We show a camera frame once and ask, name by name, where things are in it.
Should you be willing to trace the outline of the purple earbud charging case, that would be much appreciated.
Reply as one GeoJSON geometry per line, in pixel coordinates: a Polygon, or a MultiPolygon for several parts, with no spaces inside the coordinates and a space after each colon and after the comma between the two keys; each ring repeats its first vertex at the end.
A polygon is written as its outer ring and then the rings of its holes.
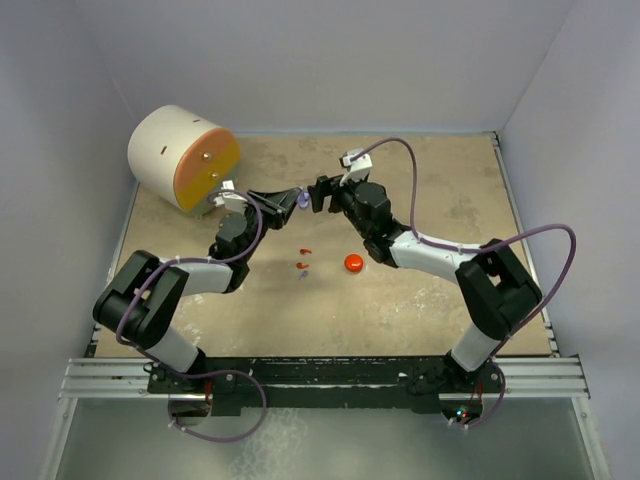
{"type": "Polygon", "coordinates": [[[307,189],[302,189],[297,197],[297,205],[300,209],[305,210],[310,206],[311,198],[307,189]]]}

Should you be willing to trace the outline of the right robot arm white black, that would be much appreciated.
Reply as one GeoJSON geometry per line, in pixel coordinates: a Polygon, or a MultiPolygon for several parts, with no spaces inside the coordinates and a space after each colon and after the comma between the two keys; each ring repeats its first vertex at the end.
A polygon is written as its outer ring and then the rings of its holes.
{"type": "Polygon", "coordinates": [[[444,369],[446,383],[456,391],[467,391],[479,381],[479,368],[542,300],[541,290],[510,247],[487,251],[483,245],[458,247],[438,239],[425,244],[393,217],[380,184],[320,176],[308,192],[315,213],[329,199],[328,211],[344,214],[374,261],[458,285],[471,325],[448,353],[452,361],[444,369]]]}

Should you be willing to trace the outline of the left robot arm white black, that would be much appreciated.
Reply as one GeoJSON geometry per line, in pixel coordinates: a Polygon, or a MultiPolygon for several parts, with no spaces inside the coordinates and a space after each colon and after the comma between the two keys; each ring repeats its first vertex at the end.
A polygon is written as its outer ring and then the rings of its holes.
{"type": "Polygon", "coordinates": [[[270,230],[282,229],[298,205],[301,189],[242,193],[230,181],[208,196],[227,210],[204,257],[157,257],[135,251],[100,295],[96,323],[118,343],[135,348],[171,371],[184,392],[202,387],[206,355],[172,327],[180,300],[196,294],[230,294],[249,274],[249,260],[270,230]]]}

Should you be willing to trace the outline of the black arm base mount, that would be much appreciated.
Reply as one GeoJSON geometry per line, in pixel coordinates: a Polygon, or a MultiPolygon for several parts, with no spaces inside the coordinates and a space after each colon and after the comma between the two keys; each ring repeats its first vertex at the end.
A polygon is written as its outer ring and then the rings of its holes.
{"type": "Polygon", "coordinates": [[[505,387],[498,365],[468,373],[448,356],[207,357],[185,378],[157,362],[143,370],[152,394],[199,396],[212,416],[245,408],[401,409],[477,419],[485,394],[505,387]]]}

